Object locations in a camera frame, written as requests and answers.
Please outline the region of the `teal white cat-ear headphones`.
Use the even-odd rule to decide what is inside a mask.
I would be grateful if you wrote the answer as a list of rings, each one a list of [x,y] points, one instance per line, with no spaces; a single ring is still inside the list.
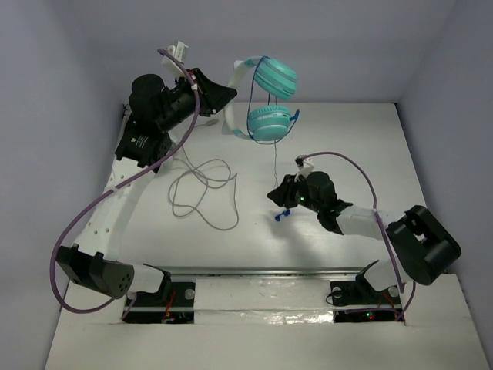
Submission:
[[[250,86],[259,86],[268,96],[288,100],[297,91],[297,73],[269,56],[251,56],[234,66],[228,86],[237,89],[247,73],[253,70]],[[277,143],[290,133],[299,119],[300,111],[291,113],[282,105],[266,104],[256,109],[248,109],[246,115],[246,132],[235,123],[233,102],[223,109],[224,124],[228,132],[243,140],[256,143]]]

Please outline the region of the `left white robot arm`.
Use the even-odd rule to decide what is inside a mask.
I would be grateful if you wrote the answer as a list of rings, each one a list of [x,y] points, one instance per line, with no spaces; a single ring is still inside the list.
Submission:
[[[170,298],[169,272],[121,262],[122,239],[144,190],[184,144],[173,140],[170,130],[187,118],[220,112],[237,95],[233,84],[213,82],[198,68],[188,70],[175,84],[171,89],[155,74],[133,81],[106,187],[68,225],[73,228],[86,214],[91,215],[74,243],[66,247],[61,235],[52,252],[50,284],[57,299],[62,297],[55,280],[57,267],[72,283],[111,300],[128,293],[143,294],[154,304]]]

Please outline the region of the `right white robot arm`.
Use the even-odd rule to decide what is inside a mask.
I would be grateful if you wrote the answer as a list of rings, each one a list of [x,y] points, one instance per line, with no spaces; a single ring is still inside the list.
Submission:
[[[391,249],[386,261],[369,263],[356,277],[356,294],[366,303],[395,284],[429,286],[461,256],[458,242],[428,208],[415,205],[393,214],[359,207],[340,199],[329,175],[321,171],[286,175],[267,198],[278,207],[313,211],[329,232],[383,241]]]

